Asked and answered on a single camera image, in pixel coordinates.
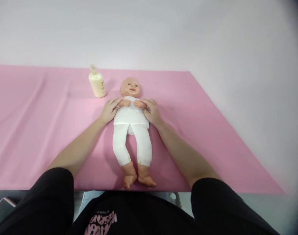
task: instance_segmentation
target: pink table cover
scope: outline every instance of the pink table cover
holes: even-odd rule
[[[190,72],[100,70],[107,95],[94,97],[89,69],[0,65],[0,189],[29,189],[55,156],[136,77],[142,97],[154,98],[162,117],[197,149],[238,193],[282,193]],[[189,191],[157,130],[150,126],[151,175],[157,191]],[[76,190],[121,190],[123,173],[112,149],[113,121],[75,179]],[[127,149],[136,164],[136,140]],[[152,190],[136,182],[132,190]]]

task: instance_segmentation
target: white shirt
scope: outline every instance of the white shirt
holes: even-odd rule
[[[139,100],[132,96],[125,96],[124,100],[130,100],[129,107],[120,107],[114,117],[114,125],[118,124],[143,124],[149,128],[149,121],[147,120],[142,108],[136,108],[134,101]]]

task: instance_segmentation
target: lotion bottle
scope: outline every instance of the lotion bottle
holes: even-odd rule
[[[102,74],[98,72],[97,67],[93,64],[90,65],[90,71],[89,81],[94,95],[98,98],[104,97],[106,90],[104,88]]]

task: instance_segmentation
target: black sleeve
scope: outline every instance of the black sleeve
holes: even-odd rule
[[[74,216],[74,179],[63,168],[40,176],[0,223],[0,234],[64,234]]]
[[[278,234],[226,183],[214,178],[193,185],[191,206],[197,223],[217,234]]]

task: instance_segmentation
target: white doll clothing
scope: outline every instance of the white doll clothing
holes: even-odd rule
[[[120,164],[125,166],[131,162],[126,148],[126,135],[135,135],[137,143],[137,162],[143,166],[150,166],[152,160],[152,147],[148,133],[149,121],[143,113],[143,109],[136,108],[133,102],[136,98],[127,96],[130,100],[129,107],[118,109],[114,117],[113,151]]]

